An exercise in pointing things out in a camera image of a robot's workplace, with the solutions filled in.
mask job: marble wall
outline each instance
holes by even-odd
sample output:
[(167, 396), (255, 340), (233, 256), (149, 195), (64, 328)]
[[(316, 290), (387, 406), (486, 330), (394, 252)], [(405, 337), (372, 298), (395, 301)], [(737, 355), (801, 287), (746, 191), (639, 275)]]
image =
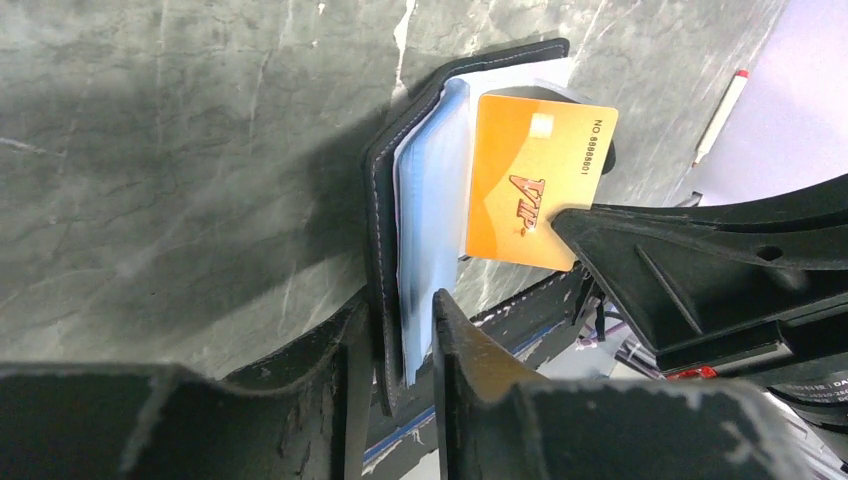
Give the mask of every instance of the marble wall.
[[(659, 124), (644, 131), (666, 136), (683, 117), (644, 100), (665, 88), (677, 102), (693, 83), (640, 87), (652, 73), (638, 52), (663, 68), (670, 45), (702, 35), (725, 55), (731, 31), (734, 54), (752, 55), (783, 2), (720, 3), (0, 0), (0, 359), (175, 360), (220, 376), (267, 354), (364, 283), (360, 149), (433, 68), (565, 36), (578, 88), (643, 102)], [(638, 34), (656, 12), (666, 37)], [(695, 37), (675, 36), (684, 27)], [(629, 77), (606, 81), (591, 60), (604, 56)], [(685, 72), (701, 82), (708, 67)], [(648, 158), (660, 135), (620, 148)], [(675, 165), (660, 186), (626, 169), (618, 185), (642, 182), (626, 197), (657, 204)], [(469, 313), (546, 273), (463, 268)]]

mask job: card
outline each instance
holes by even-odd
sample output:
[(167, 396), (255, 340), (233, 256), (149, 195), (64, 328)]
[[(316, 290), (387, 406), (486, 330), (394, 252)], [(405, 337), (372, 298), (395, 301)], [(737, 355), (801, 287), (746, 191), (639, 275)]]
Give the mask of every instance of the card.
[(576, 257), (551, 221), (565, 208), (592, 205), (617, 120), (609, 107), (481, 97), (468, 255), (571, 270)]

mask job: white pen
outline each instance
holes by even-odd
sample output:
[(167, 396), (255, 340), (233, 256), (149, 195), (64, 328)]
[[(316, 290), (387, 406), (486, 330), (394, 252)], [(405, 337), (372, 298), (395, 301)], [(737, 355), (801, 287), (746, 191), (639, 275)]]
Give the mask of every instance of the white pen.
[(727, 91), (721, 97), (721, 102), (719, 102), (713, 118), (710, 119), (707, 129), (704, 131), (704, 136), (698, 142), (697, 154), (695, 155), (695, 161), (692, 163), (693, 168), (697, 167), (701, 159), (710, 153), (719, 132), (721, 132), (722, 127), (727, 122), (727, 117), (730, 116), (730, 111), (733, 110), (733, 106), (736, 105), (739, 96), (742, 95), (742, 89), (746, 83), (748, 83), (748, 71), (739, 70), (736, 72), (736, 75), (733, 76), (733, 80), (730, 81), (730, 85), (727, 87)]

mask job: leather wallet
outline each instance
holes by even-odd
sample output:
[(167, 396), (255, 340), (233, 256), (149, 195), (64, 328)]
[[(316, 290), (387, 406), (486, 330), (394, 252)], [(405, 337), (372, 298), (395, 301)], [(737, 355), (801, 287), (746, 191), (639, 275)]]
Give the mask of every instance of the leather wallet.
[(403, 387), (403, 348), (398, 296), (398, 245), (395, 220), (394, 152), (400, 142), (437, 105), (444, 83), (457, 75), (522, 63), (563, 58), (568, 40), (554, 39), (449, 62), (429, 78), (403, 112), (365, 149), (367, 205), (366, 273), (375, 348), (377, 394), (392, 415)]

